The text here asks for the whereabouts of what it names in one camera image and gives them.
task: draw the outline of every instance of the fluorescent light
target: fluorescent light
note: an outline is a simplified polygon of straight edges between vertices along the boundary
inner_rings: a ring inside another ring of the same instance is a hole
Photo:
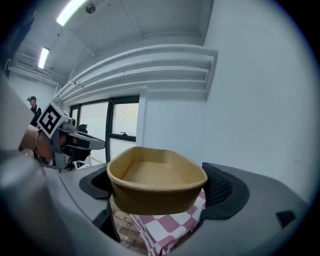
[[[46,47],[43,47],[42,52],[41,52],[41,56],[40,56],[40,60],[39,60],[39,64],[38,64],[38,67],[40,69],[44,68],[48,54],[49,54],[49,49]]]
[[[76,10],[87,0],[71,0],[56,19],[61,26],[64,26]]]

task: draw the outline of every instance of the red and white checkered fabric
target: red and white checkered fabric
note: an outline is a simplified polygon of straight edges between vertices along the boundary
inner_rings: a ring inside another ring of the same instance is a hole
[[[170,215],[130,214],[139,230],[149,256],[167,255],[174,244],[199,222],[200,213],[206,206],[202,189],[194,205],[186,212]]]

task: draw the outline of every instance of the air vent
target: air vent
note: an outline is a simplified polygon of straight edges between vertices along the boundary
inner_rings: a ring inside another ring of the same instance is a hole
[[[17,58],[16,59],[16,65],[17,66],[22,66],[22,67],[25,67],[27,69],[31,69],[31,70],[34,70],[35,69],[35,64],[31,63],[31,62],[28,62],[28,61],[25,61],[23,59],[20,59],[20,58]]]

